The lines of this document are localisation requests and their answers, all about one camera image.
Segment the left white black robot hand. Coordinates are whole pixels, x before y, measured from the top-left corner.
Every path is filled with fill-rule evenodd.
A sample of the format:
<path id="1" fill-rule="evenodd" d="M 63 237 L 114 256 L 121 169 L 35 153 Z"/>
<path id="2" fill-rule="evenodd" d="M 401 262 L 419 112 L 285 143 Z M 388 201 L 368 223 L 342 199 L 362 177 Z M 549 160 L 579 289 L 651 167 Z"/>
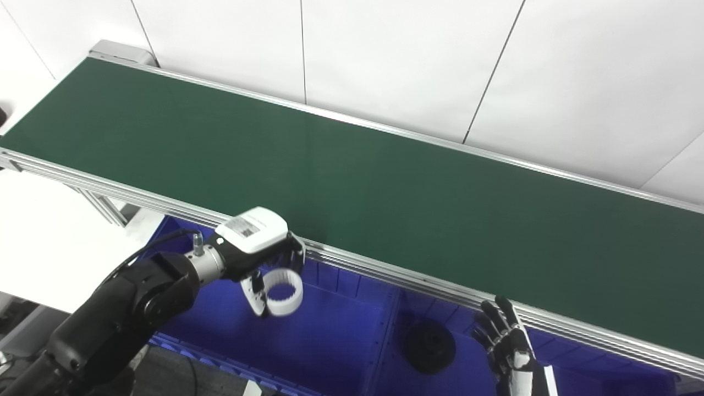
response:
<path id="1" fill-rule="evenodd" d="M 274 211 L 257 206 L 219 224 L 206 239 L 222 279 L 238 283 L 259 317 L 289 316 L 304 297 L 306 245 Z"/>

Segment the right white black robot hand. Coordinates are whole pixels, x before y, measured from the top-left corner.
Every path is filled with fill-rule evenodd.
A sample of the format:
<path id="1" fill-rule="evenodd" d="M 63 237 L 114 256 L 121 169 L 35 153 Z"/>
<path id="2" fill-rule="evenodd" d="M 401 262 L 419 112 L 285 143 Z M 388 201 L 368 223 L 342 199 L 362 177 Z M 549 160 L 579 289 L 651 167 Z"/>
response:
<path id="1" fill-rule="evenodd" d="M 551 365 L 536 358 L 530 337 L 512 301 L 485 299 L 475 314 L 472 338 L 482 346 L 496 379 L 497 395 L 558 395 Z"/>

